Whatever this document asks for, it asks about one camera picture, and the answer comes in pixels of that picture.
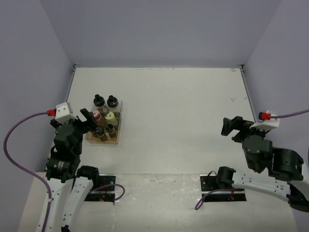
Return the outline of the black lid pepper jar front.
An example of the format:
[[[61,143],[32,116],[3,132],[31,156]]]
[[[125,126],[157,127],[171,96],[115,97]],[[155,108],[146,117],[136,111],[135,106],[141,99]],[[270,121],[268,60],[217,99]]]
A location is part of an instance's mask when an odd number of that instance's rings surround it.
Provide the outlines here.
[[[106,141],[107,136],[105,134],[104,128],[102,126],[98,126],[96,128],[96,136],[101,140],[101,141]]]

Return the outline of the black-knob bottle white contents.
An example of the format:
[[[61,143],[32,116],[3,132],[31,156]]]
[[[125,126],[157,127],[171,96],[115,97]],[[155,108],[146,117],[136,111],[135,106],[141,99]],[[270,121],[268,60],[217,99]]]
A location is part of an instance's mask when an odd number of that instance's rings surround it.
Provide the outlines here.
[[[118,99],[115,96],[110,95],[108,97],[108,99],[107,99],[107,106],[109,108],[117,108],[118,104],[119,104],[119,101],[118,101]]]

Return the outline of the pink lid spice bottle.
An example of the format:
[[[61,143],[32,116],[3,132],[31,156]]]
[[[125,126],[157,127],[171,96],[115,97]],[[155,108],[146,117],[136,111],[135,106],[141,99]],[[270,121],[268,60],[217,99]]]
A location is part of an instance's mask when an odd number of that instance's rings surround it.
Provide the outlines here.
[[[98,122],[101,120],[102,115],[98,110],[92,111],[94,119]]]

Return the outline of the black-knob bottle brown contents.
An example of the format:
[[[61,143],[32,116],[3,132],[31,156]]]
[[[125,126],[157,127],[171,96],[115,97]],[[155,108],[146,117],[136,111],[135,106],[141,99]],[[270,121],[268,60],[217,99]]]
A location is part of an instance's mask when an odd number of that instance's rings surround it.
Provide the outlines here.
[[[94,99],[93,99],[93,104],[99,108],[99,107],[103,107],[105,105],[105,99],[100,96],[99,94],[96,94],[94,96]]]

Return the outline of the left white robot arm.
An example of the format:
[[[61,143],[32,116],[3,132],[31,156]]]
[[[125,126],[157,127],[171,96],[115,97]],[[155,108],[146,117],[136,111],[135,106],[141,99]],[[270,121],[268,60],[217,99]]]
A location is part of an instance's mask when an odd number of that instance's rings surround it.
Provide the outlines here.
[[[38,232],[71,232],[77,213],[90,190],[100,186],[98,168],[80,166],[83,135],[98,127],[93,113],[80,112],[81,121],[73,115],[68,103],[56,106],[50,115],[55,128],[54,146],[46,164],[45,183],[48,185]]]

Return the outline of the black lid pepper jar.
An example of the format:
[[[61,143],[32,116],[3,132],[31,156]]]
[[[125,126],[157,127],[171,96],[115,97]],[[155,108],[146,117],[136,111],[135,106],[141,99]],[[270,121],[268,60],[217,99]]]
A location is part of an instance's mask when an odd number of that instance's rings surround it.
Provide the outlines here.
[[[113,124],[107,124],[105,129],[111,139],[116,137],[116,129]]]
[[[106,141],[107,136],[105,134],[104,128],[102,126],[98,126],[96,128],[96,136],[101,140],[101,141]]]

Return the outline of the yellow lid spice bottle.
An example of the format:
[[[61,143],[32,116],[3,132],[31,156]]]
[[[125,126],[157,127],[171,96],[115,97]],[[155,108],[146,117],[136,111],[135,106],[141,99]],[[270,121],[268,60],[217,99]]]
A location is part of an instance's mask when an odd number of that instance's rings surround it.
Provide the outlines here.
[[[116,116],[113,112],[109,111],[105,115],[105,122],[106,124],[113,124],[114,126],[118,126],[118,121],[116,119]]]

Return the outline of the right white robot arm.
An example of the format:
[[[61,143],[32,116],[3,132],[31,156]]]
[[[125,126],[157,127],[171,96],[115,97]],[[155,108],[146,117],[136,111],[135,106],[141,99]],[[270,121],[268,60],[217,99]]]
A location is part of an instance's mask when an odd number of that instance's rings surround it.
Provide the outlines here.
[[[242,150],[249,169],[260,174],[267,170],[268,177],[245,174],[233,168],[222,166],[215,178],[221,190],[250,189],[277,197],[295,210],[309,211],[309,169],[297,152],[274,147],[271,140],[265,139],[268,132],[279,127],[280,120],[273,114],[262,113],[258,123],[240,116],[224,118],[222,136],[233,130],[238,133],[232,137]]]

